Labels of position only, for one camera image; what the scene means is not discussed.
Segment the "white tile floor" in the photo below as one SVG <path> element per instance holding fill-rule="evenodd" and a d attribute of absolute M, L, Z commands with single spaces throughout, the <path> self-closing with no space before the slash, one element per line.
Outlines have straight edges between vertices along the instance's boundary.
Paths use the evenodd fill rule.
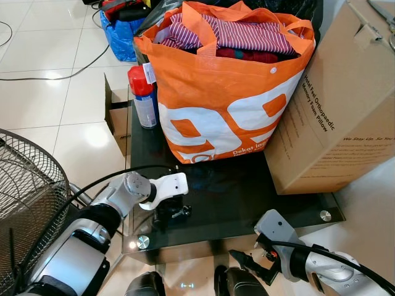
<path fill-rule="evenodd" d="M 81 0 L 0 0 L 0 20 L 14 31 L 11 42 L 0 47 L 0 78 L 57 78 L 90 63 L 107 46 L 103 31 L 91 20 L 93 12 Z M 0 24 L 0 44 L 8 36 L 8 28 Z M 119 62 L 108 51 L 71 79 L 0 81 L 0 127 L 53 154 L 69 180 L 80 187 L 121 170 L 125 159 L 104 122 L 103 73 L 111 88 L 126 88 L 131 64 Z M 118 239 L 111 261 L 119 252 Z M 215 262 L 208 257 L 155 267 L 127 258 L 100 296 L 124 295 L 134 277 L 155 268 L 164 276 L 167 295 L 212 296 Z M 182 282 L 194 288 L 181 288 Z M 281 295 L 280 286 L 268 290 Z"/>

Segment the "red and white striped cloth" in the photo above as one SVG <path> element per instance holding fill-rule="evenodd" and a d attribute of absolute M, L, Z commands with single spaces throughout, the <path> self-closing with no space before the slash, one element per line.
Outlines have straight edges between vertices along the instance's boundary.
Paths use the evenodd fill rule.
<path fill-rule="evenodd" d="M 209 15 L 203 14 L 202 16 L 210 24 L 217 37 L 217 48 L 230 47 L 286 55 L 296 53 L 284 35 L 280 33 L 280 26 L 277 23 L 227 22 Z M 175 14 L 170 19 L 172 21 L 169 26 L 170 36 L 161 44 L 179 49 L 202 46 L 198 36 L 182 24 L 182 14 Z"/>

